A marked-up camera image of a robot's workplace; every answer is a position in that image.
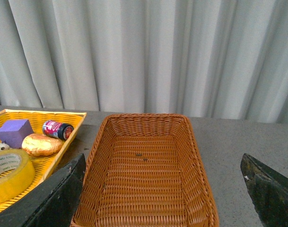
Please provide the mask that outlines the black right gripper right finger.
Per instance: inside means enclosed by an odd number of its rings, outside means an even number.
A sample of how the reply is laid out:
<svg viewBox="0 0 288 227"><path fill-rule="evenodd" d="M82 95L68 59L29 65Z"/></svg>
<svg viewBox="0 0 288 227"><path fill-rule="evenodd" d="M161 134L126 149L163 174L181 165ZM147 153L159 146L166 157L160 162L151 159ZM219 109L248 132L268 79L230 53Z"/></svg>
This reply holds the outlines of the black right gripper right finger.
<svg viewBox="0 0 288 227"><path fill-rule="evenodd" d="M288 178L247 153L240 168L262 225L288 227Z"/></svg>

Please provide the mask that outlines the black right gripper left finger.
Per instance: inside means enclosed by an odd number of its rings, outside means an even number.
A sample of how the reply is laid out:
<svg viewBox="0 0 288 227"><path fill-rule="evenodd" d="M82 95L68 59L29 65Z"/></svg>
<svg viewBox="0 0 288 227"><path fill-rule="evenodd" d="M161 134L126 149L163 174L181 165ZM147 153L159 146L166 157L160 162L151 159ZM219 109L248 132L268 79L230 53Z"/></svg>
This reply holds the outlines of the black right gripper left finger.
<svg viewBox="0 0 288 227"><path fill-rule="evenodd" d="M79 205L86 170L84 154L72 159L0 213L0 227L68 227Z"/></svg>

